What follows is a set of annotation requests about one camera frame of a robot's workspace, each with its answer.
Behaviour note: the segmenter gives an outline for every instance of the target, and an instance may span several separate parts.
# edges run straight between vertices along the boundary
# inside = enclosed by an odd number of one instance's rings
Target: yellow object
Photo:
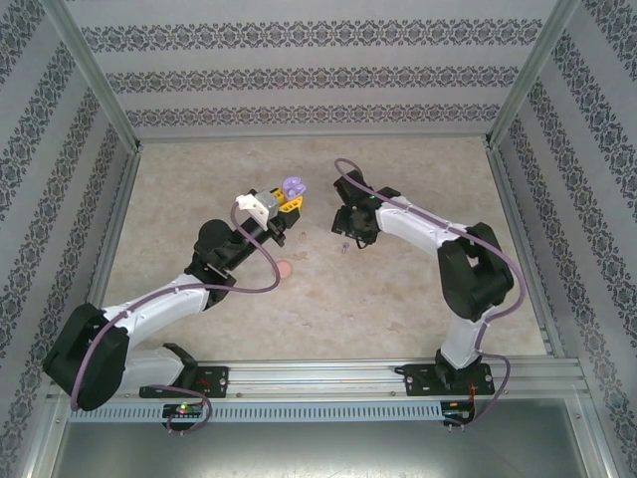
[[[272,193],[273,196],[279,201],[279,207],[283,206],[286,203],[286,195],[279,188],[275,189],[275,192]]]
[[[299,209],[299,212],[303,212],[303,197],[299,196],[299,197],[295,197],[292,201],[288,201],[286,202],[284,205],[282,205],[279,208],[280,212],[291,212],[294,211],[295,209]]]

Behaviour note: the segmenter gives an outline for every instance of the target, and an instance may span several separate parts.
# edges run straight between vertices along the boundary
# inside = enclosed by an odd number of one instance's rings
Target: beige floor
[[[373,187],[398,189],[449,220],[490,224],[515,257],[478,138],[153,144],[143,151],[105,305],[135,298],[179,274],[201,224],[211,218],[228,221],[238,194],[277,187],[285,177],[299,175],[309,188],[304,216],[284,248],[267,244],[276,259],[293,264],[293,277],[267,295],[229,295],[141,347],[176,342],[196,359],[432,357],[450,316],[436,261],[388,235],[364,251],[350,244],[341,253],[344,238],[330,232],[340,205],[332,188],[338,156],[356,161]],[[307,237],[301,243],[302,233]],[[258,254],[234,276],[244,287],[273,280]],[[544,354],[531,304],[495,323],[484,349]]]

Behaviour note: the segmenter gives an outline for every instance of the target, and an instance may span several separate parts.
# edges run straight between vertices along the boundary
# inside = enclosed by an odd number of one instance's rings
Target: wall
[[[637,476],[637,1],[583,1],[501,144],[544,291]]]
[[[84,301],[129,154],[35,0],[0,1],[0,477],[24,457],[42,359]]]
[[[68,3],[142,138],[488,132],[555,0]]]

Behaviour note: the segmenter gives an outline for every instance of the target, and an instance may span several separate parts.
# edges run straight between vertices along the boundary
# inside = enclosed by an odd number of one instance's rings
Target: small purple object
[[[298,176],[290,176],[283,181],[283,193],[286,195],[286,201],[292,201],[295,197],[301,196],[306,190],[306,186]]]

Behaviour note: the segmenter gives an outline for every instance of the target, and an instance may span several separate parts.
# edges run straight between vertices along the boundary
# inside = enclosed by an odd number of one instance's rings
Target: pink disc
[[[281,279],[288,279],[290,276],[292,276],[292,264],[290,264],[288,261],[278,261],[277,267],[279,268]]]

